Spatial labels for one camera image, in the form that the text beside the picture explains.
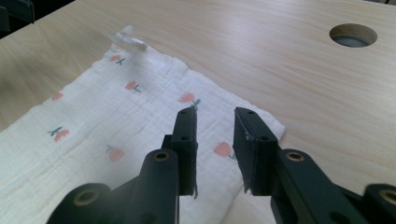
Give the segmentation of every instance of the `wood grain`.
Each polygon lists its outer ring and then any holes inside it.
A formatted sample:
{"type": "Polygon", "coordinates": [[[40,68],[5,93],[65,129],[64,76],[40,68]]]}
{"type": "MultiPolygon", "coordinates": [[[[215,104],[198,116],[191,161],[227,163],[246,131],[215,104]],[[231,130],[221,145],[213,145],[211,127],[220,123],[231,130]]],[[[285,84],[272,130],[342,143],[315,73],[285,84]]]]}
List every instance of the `wood grain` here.
{"type": "Polygon", "coordinates": [[[310,154],[336,184],[396,185],[395,15],[357,0],[77,0],[0,40],[0,130],[131,24],[136,38],[271,112],[287,127],[281,146],[310,154]],[[340,46],[329,32],[343,23],[378,39],[340,46]]]}

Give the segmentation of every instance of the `white cloth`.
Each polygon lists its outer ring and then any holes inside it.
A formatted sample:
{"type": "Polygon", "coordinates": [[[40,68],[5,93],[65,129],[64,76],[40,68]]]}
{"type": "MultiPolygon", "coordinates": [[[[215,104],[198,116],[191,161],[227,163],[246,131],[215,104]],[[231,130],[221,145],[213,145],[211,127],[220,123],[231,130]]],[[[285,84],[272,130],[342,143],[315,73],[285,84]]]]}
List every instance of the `white cloth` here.
{"type": "Polygon", "coordinates": [[[250,190],[247,193],[240,190],[222,224],[241,223],[276,224],[271,208],[271,197],[253,196],[250,190]]]}
{"type": "Polygon", "coordinates": [[[269,113],[131,32],[116,34],[103,59],[0,133],[0,223],[45,223],[71,189],[114,189],[136,177],[172,133],[177,111],[191,105],[199,197],[180,197],[180,222],[220,223],[242,187],[232,159],[235,107],[256,111],[281,137],[285,128],[269,113]]]}

